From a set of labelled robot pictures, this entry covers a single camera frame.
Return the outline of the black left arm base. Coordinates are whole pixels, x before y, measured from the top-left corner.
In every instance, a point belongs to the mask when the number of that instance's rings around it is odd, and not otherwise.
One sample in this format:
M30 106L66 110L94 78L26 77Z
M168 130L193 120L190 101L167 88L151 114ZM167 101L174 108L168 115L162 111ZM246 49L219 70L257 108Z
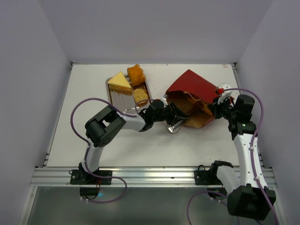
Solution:
M70 184L79 185L80 196L88 200L94 200L99 195L101 185L111 185L112 182L112 179L108 178L112 175L112 171L109 170L95 171L96 175L103 175L103 179L92 176L85 171L82 173L80 170L70 170L69 174L71 175Z

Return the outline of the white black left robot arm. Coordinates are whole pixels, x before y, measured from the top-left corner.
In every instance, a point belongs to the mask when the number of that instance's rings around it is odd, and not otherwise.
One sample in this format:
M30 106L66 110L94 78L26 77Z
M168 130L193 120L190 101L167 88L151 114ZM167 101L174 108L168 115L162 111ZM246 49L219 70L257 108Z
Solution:
M164 103L156 99L136 115L120 112L108 104L104 109L89 119L85 124L86 138L80 137L87 143L83 160L79 163L81 179L92 184L97 180L99 160L103 149L123 129L145 132L153 127L155 122L165 121L173 127L189 118L173 102Z

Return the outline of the red brown paper bag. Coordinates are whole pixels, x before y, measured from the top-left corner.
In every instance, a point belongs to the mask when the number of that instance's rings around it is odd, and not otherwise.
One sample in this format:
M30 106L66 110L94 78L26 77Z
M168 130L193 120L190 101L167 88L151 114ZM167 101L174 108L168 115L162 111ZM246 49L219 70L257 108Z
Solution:
M202 128L214 120L208 105L217 97L217 87L192 70L184 72L166 90L167 102L189 116L185 126Z

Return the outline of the metal kitchen tongs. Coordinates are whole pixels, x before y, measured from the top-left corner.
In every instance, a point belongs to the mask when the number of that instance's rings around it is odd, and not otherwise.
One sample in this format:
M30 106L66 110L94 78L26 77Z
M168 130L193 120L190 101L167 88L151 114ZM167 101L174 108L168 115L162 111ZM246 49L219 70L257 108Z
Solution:
M204 107L204 103L201 101L197 101L193 107L185 113L185 115L182 115L175 120L175 122L171 125L166 125L166 130L170 134L176 134L178 133L183 125L186 123L186 121L191 118L194 114L196 114L198 111L200 111Z

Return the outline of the orange fake bread loaf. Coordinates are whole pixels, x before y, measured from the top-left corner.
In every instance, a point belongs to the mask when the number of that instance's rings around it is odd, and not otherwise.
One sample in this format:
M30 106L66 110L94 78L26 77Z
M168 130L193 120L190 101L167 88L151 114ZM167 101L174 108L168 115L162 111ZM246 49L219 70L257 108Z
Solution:
M146 80L143 69L139 64L127 68L127 75L129 77L129 80L131 81L132 86L140 85Z

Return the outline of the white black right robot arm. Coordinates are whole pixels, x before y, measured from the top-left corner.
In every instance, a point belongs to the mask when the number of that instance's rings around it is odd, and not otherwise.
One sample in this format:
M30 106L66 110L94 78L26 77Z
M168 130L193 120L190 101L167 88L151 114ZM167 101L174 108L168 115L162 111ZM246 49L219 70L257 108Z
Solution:
M276 201L276 194L268 188L260 166L256 124L251 121L254 104L251 96L238 95L235 103L230 97L216 97L208 106L215 119L228 120L240 166L237 176L231 163L215 161L209 179L225 187L230 215L263 221Z

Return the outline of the triangular fake sandwich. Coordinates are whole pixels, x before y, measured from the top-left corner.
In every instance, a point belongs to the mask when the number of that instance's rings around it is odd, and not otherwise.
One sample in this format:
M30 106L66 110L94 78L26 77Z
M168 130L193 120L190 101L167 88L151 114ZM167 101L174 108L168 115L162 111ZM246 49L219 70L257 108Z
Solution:
M108 85L125 92L131 92L132 88L127 79L125 78L123 72L117 73L108 82Z

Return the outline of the round fake bread slice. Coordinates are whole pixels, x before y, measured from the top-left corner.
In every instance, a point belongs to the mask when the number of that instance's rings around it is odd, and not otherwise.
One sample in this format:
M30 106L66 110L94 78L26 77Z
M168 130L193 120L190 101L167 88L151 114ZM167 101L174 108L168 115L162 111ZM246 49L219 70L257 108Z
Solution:
M142 105L147 103L148 94L145 90L143 90L143 89L134 89L133 96L134 96L134 100L135 100L136 103L139 103L139 104L142 104Z

